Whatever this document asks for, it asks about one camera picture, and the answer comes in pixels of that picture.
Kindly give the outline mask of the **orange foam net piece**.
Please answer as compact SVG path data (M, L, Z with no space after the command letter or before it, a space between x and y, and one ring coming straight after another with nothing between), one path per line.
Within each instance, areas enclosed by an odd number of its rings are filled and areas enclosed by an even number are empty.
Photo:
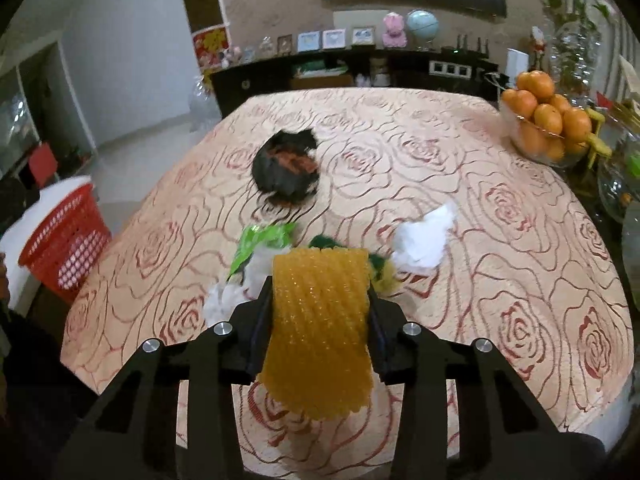
M295 248L272 262L272 332L259 380L273 400L322 420L361 410L372 390L364 249Z

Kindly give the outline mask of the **white tissue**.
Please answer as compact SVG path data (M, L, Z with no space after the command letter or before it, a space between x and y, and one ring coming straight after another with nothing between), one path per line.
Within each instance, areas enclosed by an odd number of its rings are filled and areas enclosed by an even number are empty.
M456 213L456 206L446 203L421 220L402 222L395 230L390 256L395 268L418 275L435 270L444 258Z

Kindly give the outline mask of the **green snack wrapper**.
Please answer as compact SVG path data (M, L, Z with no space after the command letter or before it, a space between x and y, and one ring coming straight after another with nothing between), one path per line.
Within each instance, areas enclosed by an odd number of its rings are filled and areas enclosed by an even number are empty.
M295 228L295 222L247 226L241 234L238 246L236 246L228 278L241 272L259 248L273 250L291 248Z

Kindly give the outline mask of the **rose pattern tablecloth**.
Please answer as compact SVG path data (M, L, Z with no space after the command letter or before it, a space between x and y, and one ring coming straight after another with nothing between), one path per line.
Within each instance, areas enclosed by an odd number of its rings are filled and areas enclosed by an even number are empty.
M387 273L406 317L442 339L490 339L556 426L582 431L622 394L634 365L623 286L596 226L551 168L512 148L498 112L472 96L398 89L255 96L168 171L91 271L68 315L61 360L102 391L143 341L180 344L209 323L250 226L292 226L314 339L356 362L368 393L332 419L235 386L244 466L281 479L355 479L390 463L402 390L348 344L363 320L367 256L397 229L454 210L442 260Z

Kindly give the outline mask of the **red plastic mesh basket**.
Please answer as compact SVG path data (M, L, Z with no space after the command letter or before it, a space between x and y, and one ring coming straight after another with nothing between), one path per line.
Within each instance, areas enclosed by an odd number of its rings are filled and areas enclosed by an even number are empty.
M93 186L86 183L38 224L17 262L70 306L111 239Z

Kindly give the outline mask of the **black tv cabinet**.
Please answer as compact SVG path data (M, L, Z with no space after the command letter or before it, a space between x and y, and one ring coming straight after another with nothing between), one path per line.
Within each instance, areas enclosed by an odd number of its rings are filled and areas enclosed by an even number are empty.
M472 67L470 80L436 77L428 73L431 61ZM498 65L481 58L438 51L329 50L267 58L213 73L210 83L224 116L252 96L290 90L392 87L437 90L479 96L495 103L504 81Z

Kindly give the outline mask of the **red chair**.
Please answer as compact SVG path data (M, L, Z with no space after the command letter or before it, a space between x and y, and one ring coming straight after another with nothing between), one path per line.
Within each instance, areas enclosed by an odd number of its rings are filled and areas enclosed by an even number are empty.
M58 180L58 161L47 142L39 144L32 151L28 166L38 188L45 188L52 181Z

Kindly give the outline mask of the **framed picture white left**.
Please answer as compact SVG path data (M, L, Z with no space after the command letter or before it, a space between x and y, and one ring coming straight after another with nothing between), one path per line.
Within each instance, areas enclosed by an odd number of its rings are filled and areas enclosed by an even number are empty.
M297 52L316 52L321 49L321 32L301 32L297 37Z

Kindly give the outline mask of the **framed picture white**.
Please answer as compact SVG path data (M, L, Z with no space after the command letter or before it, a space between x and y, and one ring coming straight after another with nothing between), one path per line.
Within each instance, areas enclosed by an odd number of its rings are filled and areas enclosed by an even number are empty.
M301 32L297 37L297 52L316 52L321 49L321 32Z
M346 48L346 30L329 29L322 32L323 50L341 50Z
M376 45L374 26L354 26L352 28L352 46L374 47Z

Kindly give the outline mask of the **framed picture white middle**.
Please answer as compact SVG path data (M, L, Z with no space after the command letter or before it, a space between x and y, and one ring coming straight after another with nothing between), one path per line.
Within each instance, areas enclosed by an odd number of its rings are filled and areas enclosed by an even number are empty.
M322 32L323 50L341 50L346 48L346 30L329 29Z

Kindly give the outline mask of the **black wifi router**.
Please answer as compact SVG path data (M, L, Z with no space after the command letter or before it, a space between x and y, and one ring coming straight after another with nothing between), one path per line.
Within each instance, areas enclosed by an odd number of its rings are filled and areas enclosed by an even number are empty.
M476 40L476 46L469 45L468 35L458 35L457 42L454 46L442 47L440 52L449 55L463 55L470 56L471 58L481 58L482 60L488 60L489 50L488 42L483 42L480 38Z

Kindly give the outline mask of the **framed picture white right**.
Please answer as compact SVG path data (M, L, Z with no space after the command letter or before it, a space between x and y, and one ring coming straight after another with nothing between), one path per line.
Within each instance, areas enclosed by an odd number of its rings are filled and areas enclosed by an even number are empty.
M352 28L352 46L374 47L376 45L374 26L354 26Z

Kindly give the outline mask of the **glass flower vase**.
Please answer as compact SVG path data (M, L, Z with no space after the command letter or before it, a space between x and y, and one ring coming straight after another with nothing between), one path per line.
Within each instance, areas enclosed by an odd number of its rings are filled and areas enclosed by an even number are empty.
M550 44L551 75L570 100L587 99L596 71L600 32L593 22L570 21L557 27Z

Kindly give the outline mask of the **red festive wall poster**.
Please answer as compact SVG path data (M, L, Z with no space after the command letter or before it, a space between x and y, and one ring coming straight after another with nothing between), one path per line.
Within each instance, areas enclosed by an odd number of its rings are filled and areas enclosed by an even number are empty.
M192 42L198 67L206 84L210 84L213 73L230 66L227 55L230 46L228 27L214 25L200 29L192 34Z

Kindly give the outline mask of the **small dark photo frame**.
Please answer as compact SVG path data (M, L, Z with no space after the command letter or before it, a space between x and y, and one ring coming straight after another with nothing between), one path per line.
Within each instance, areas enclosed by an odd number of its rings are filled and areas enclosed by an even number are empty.
M278 55L291 55L293 51L293 37L291 35L280 36L277 43Z

